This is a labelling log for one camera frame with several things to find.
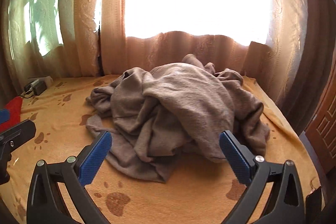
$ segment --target blue textured pad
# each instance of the blue textured pad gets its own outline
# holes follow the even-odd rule
[[[250,165],[240,153],[231,138],[225,133],[219,135],[219,146],[228,160],[233,172],[235,173],[239,183],[246,186],[251,184]]]
[[[112,146],[110,132],[105,132],[79,167],[79,182],[84,187],[91,184]]]
[[[9,121],[9,117],[10,114],[8,109],[5,108],[3,110],[0,110],[0,124]]]

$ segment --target silver bolt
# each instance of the silver bolt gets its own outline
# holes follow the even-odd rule
[[[265,159],[264,159],[264,157],[263,156],[255,156],[255,160],[257,161],[257,162],[264,162],[265,161]]]
[[[36,164],[37,166],[42,166],[44,165],[44,160],[39,160]]]
[[[289,166],[292,166],[292,165],[294,165],[294,162],[291,161],[291,160],[286,160],[286,164],[289,165]]]
[[[74,156],[70,156],[69,158],[67,158],[67,162],[68,163],[73,163],[73,162],[75,162],[76,161],[76,157],[74,157]]]

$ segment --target bed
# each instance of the bed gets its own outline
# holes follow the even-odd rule
[[[35,122],[36,136],[12,153],[7,168],[11,179],[0,186],[1,198],[19,223],[26,223],[27,196],[36,162],[64,161],[92,142],[85,123],[95,110],[85,103],[85,97],[94,87],[108,85],[117,77],[58,79],[42,95],[24,100],[21,120]],[[244,76],[243,88],[264,103],[261,120],[271,129],[266,160],[293,160],[305,198],[320,186],[307,151],[255,79]],[[108,119],[103,123],[113,126]],[[271,187],[270,183],[266,186],[250,222],[259,218]],[[83,223],[64,185],[60,184],[60,189],[72,217]],[[227,162],[216,164],[199,155],[185,154],[166,184],[127,177],[104,161],[86,189],[111,223],[221,223],[245,186],[238,183]]]

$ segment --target brown sweater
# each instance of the brown sweater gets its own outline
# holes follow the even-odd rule
[[[108,161],[138,179],[166,182],[182,152],[225,159],[219,134],[231,130],[256,155],[265,155],[269,128],[262,124],[263,104],[243,90],[242,77],[226,69],[215,73],[193,56],[147,72],[127,70],[87,98],[98,111],[87,128],[93,135],[112,133]],[[113,128],[100,117],[111,116]]]

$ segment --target red fabric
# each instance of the red fabric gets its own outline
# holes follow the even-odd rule
[[[20,122],[22,100],[23,99],[19,96],[15,97],[5,106],[5,108],[9,110],[10,116],[7,122],[0,124],[0,133],[6,131],[7,129],[13,127]]]

